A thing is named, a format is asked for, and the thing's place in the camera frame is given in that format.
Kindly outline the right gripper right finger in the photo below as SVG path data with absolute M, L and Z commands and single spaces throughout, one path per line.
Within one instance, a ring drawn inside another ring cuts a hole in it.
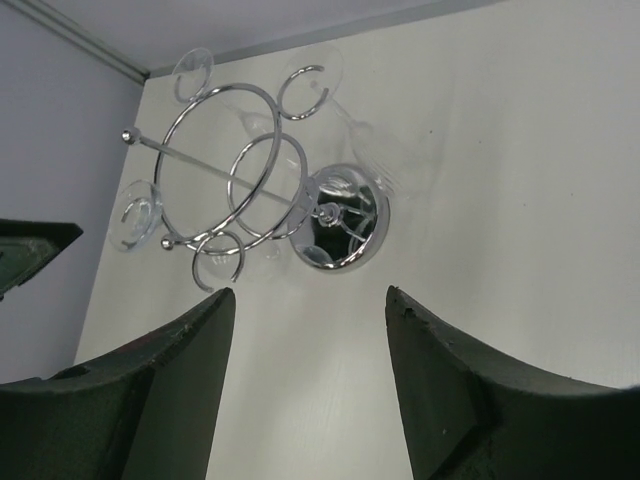
M 386 332 L 416 479 L 635 479 L 639 391 L 554 374 L 448 324 L 397 287 Z

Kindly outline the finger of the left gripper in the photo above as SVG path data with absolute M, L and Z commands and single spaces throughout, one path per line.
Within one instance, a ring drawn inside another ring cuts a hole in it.
M 1 220 L 1 299 L 28 282 L 83 230 L 75 223 Z

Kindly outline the chrome wine glass rack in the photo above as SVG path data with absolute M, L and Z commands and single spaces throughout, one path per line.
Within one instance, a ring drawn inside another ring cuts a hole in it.
M 228 170 L 221 170 L 171 147 L 170 141 L 186 117 L 206 101 L 229 92 L 251 93 L 268 107 L 270 127 L 254 135 L 237 154 Z M 371 260 L 386 239 L 391 220 L 388 196 L 361 166 L 338 163 L 310 172 L 307 155 L 298 140 L 283 130 L 287 119 L 277 95 L 248 83 L 231 83 L 207 90 L 172 123 L 157 142 L 136 128 L 122 132 L 129 146 L 156 152 L 152 182 L 159 188 L 166 158 L 202 169 L 225 183 L 228 213 L 199 233 L 180 233 L 165 212 L 159 225 L 167 232 L 161 246 L 167 251 L 184 247 L 192 251 L 191 275 L 203 291 L 212 286 L 200 275 L 202 257 L 232 257 L 237 281 L 250 251 L 267 242 L 287 240 L 308 266 L 339 273 Z

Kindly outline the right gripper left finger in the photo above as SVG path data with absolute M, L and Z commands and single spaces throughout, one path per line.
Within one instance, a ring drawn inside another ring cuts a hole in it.
M 2 478 L 205 478 L 234 323 L 225 288 L 104 355 L 2 384 Z

